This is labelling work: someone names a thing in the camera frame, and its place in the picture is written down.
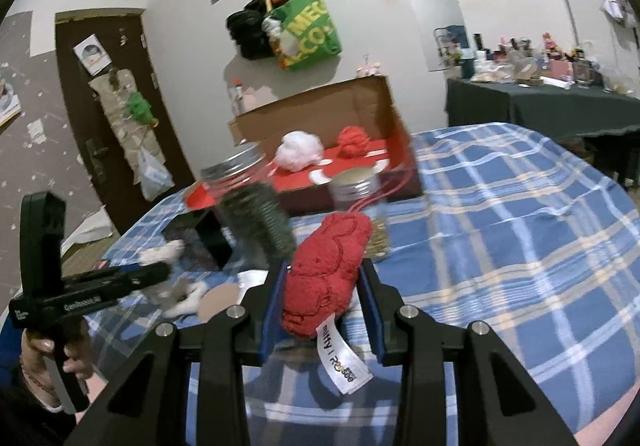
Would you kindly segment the person's left hand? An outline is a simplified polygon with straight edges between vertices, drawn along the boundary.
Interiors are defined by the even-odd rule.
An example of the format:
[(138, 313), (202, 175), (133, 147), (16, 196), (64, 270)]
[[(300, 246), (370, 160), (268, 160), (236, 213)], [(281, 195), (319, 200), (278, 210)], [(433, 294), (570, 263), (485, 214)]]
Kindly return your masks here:
[[(21, 373), (29, 391), (43, 405), (56, 408), (61, 400), (55, 392), (47, 361), (54, 360), (58, 342), (35, 331), (24, 330), (21, 340)], [(73, 340), (63, 346), (63, 371), (78, 381), (88, 380), (94, 373), (91, 338), (85, 319), (80, 322)]]

